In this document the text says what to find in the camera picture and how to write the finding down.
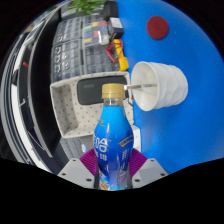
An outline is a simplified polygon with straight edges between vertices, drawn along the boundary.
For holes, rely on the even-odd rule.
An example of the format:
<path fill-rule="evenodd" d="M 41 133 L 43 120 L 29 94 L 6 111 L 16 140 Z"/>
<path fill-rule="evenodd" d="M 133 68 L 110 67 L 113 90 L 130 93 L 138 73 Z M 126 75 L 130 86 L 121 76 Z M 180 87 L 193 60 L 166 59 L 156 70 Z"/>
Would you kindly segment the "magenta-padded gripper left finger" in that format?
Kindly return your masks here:
<path fill-rule="evenodd" d="M 93 149 L 80 158 L 72 158 L 59 172 L 59 177 L 84 188 L 98 188 L 98 165 Z"/>

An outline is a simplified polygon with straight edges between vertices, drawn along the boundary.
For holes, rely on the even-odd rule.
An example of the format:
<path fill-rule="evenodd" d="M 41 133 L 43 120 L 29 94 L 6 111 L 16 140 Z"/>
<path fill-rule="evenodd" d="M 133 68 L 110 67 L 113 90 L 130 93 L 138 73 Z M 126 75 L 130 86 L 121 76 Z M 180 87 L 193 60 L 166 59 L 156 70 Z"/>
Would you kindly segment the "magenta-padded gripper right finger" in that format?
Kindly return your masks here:
<path fill-rule="evenodd" d="M 138 150 L 132 150 L 127 179 L 128 189 L 141 188 L 168 175 L 169 173 L 155 158 L 147 159 Z"/>

